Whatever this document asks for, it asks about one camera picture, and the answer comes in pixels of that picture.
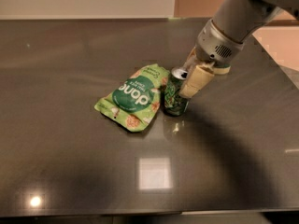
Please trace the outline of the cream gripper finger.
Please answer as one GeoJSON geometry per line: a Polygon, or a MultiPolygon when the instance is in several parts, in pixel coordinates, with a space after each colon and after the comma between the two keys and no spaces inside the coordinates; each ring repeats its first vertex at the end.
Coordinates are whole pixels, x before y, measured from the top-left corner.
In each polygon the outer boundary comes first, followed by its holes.
{"type": "Polygon", "coordinates": [[[189,71],[197,64],[197,57],[196,57],[196,48],[192,48],[191,52],[189,53],[185,63],[183,64],[183,69],[185,71],[189,71]]]}
{"type": "Polygon", "coordinates": [[[205,63],[193,66],[183,82],[179,95],[191,99],[197,92],[203,89],[214,77],[212,67],[205,63]]]}

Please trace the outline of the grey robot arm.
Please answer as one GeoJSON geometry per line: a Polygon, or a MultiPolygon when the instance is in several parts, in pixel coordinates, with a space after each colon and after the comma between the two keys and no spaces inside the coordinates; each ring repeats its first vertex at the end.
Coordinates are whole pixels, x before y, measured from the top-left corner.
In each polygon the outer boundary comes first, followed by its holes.
{"type": "Polygon", "coordinates": [[[282,10],[297,18],[299,0],[225,0],[197,36],[183,65],[187,78],[179,95],[190,99],[214,76],[228,74],[247,38],[282,10]]]}

